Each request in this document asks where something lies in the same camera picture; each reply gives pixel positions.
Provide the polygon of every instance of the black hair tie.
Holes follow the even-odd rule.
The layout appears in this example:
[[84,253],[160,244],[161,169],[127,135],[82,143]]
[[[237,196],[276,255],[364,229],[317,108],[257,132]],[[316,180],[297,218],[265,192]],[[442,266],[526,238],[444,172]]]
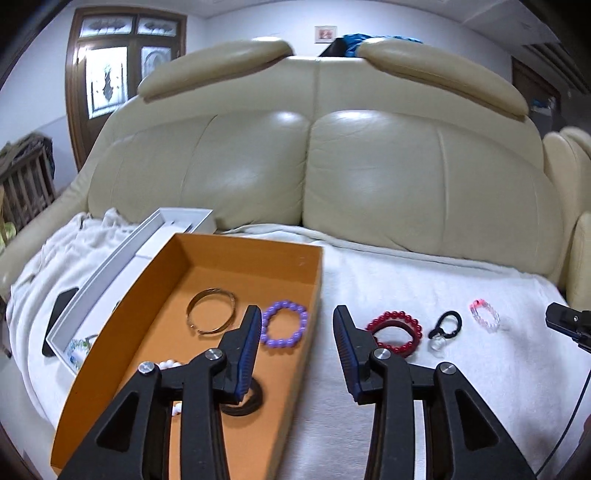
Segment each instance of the black hair tie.
[[250,390],[252,395],[244,402],[244,405],[221,404],[220,410],[231,417],[245,417],[256,412],[262,406],[263,395],[261,385],[254,377],[252,377]]
[[[441,323],[447,317],[455,317],[455,319],[457,320],[457,328],[452,333],[446,333],[441,328]],[[443,315],[441,315],[439,317],[439,320],[435,324],[435,328],[429,332],[428,336],[429,336],[429,338],[433,338],[436,335],[441,335],[443,338],[450,339],[450,338],[454,338],[458,333],[460,333],[461,329],[462,329],[462,317],[460,317],[460,314],[458,312],[455,312],[454,310],[450,310],[449,312],[445,312]]]

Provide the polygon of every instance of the frosted glass window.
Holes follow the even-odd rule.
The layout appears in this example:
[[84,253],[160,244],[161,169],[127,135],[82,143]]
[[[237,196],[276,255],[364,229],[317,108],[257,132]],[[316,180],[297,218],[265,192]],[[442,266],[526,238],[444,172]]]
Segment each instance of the frosted glass window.
[[111,113],[127,101],[127,47],[86,52],[88,116]]
[[168,63],[172,59],[172,51],[167,47],[142,47],[142,80],[158,65]]
[[133,22],[133,17],[87,17],[82,21],[80,36],[127,35]]
[[138,33],[142,35],[163,35],[175,37],[177,35],[177,23],[160,18],[140,18]]

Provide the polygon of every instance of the metal screw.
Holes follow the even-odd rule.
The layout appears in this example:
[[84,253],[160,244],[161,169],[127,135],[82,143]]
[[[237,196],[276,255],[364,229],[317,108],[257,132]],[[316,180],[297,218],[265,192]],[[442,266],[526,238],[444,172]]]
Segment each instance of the metal screw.
[[391,355],[390,350],[387,348],[376,348],[374,350],[374,357],[378,360],[386,360],[387,358],[390,358]]
[[208,360],[217,360],[221,358],[223,352],[219,348],[210,348],[209,350],[205,350],[205,358]]
[[450,362],[443,362],[441,365],[439,365],[439,368],[446,375],[453,375],[457,372],[456,366]]
[[141,362],[138,367],[138,372],[142,375],[148,375],[152,373],[154,370],[154,363],[153,362]]

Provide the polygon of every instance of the door frame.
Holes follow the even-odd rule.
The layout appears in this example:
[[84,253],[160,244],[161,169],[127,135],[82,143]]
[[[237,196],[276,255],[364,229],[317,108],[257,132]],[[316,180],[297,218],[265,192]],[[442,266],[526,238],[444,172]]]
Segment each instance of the door frame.
[[[84,166],[86,161],[86,152],[83,144],[83,133],[82,133],[82,122],[79,120],[80,112],[80,94],[77,80],[77,68],[78,64],[78,50],[79,45],[79,34],[82,28],[82,21],[84,17],[90,15],[142,15],[145,17],[156,17],[164,18],[167,20],[174,20],[178,22],[178,39],[180,44],[180,56],[186,53],[187,44],[187,16],[170,12],[157,10],[153,8],[143,7],[84,7],[77,8],[74,12],[74,18],[72,20],[72,27],[70,28],[70,36],[68,38],[68,48],[66,51],[66,116],[68,120],[68,129],[70,131],[70,140],[72,142],[72,150],[74,152],[74,160],[76,162],[76,168],[78,171]],[[100,35],[102,40],[105,39],[128,39],[129,35]],[[84,39],[84,42],[90,42],[93,38]],[[131,98],[132,91],[135,94],[135,89],[129,90],[128,95]]]
[[11,480],[41,480],[27,465],[0,423],[0,472]]
[[513,86],[515,86],[515,78],[518,75],[535,83],[540,89],[548,94],[548,98],[553,96],[556,99],[556,111],[558,113],[562,111],[562,95],[560,94],[560,91],[534,69],[528,67],[525,63],[517,60],[515,57],[511,57],[511,76],[513,79]]

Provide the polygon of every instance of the white towel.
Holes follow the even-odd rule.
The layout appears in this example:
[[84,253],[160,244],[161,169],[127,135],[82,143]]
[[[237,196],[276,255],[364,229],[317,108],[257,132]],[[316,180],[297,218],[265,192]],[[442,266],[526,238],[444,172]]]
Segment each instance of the white towel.
[[78,213],[45,242],[11,287],[7,320],[12,353],[31,402],[53,426],[72,384],[59,360],[41,353],[56,298],[84,285],[134,228],[115,209],[102,219]]
[[[110,245],[114,248],[115,243],[123,240],[125,232],[112,233]],[[313,333],[310,361],[279,479],[363,478],[374,408],[357,406],[347,392],[332,332],[332,313],[338,304],[348,306],[359,327],[365,327],[386,310],[405,310],[420,321],[425,334],[443,312],[457,310],[464,327],[458,337],[447,344],[444,360],[460,368],[506,427],[530,465],[534,469],[541,465],[566,426],[591,368],[589,354],[564,335],[546,328],[547,305],[553,301],[564,304],[556,288],[546,279],[484,262],[367,247],[299,227],[246,226],[228,233],[308,243],[324,250],[318,325]],[[74,264],[88,262],[91,252],[92,249],[86,249],[83,255],[73,256],[71,261]],[[30,266],[37,265],[34,261],[21,278],[27,278]],[[13,348],[19,346],[19,366],[25,372],[24,377],[25,374],[30,376],[27,390],[54,426],[72,377],[58,360],[41,356],[41,345],[57,294],[81,285],[92,273],[90,265],[88,268],[78,276],[74,268],[69,273],[70,270],[54,269],[50,263],[36,274],[28,287],[32,300],[23,297],[26,292],[20,290],[24,288],[21,279],[11,299],[11,333],[14,331],[16,338]],[[497,309],[508,329],[489,333],[474,321],[468,305],[479,298]],[[14,322],[18,317],[20,325],[16,326]],[[424,337],[418,351],[408,361],[434,368],[441,359],[428,352]],[[583,421],[591,414],[587,398],[541,479],[556,473],[574,451]],[[419,430],[415,445],[415,478],[423,479],[424,435]]]

